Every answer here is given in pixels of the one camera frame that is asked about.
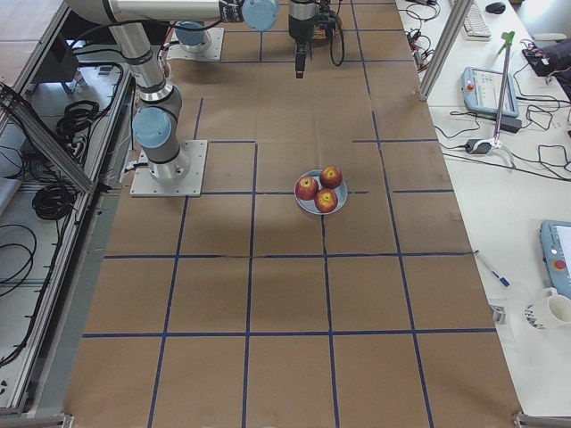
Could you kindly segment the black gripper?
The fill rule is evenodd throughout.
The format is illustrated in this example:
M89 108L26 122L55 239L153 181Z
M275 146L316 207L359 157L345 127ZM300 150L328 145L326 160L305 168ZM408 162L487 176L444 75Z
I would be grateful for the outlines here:
M305 64L309 51L308 43L313 38L315 26L317 23L317 15L307 20L299 20L291 15L288 16L288 33L289 36L295 41L294 59L296 78L304 77Z

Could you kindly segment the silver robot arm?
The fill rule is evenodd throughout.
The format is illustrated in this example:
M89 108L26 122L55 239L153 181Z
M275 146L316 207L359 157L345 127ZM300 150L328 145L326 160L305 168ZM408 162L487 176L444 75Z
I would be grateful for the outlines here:
M178 21L175 34L180 44L192 47L203 45L207 38L203 21Z
M148 159L147 176L159 185L184 179L197 159L176 137L181 93L154 56L142 22L244 22L266 31L279 12L278 1L69 1L67 5L80 17L111 30L143 103L132 131Z

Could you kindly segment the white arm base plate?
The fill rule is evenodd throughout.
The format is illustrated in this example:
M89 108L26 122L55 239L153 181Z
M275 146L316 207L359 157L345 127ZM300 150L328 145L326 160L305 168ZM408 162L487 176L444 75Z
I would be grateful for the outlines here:
M148 160L141 150L132 180L133 197L200 197L208 152L207 140L183 140L178 156L169 163Z
M223 39L223 28L212 28L198 32L177 29L170 40L166 59L219 62Z

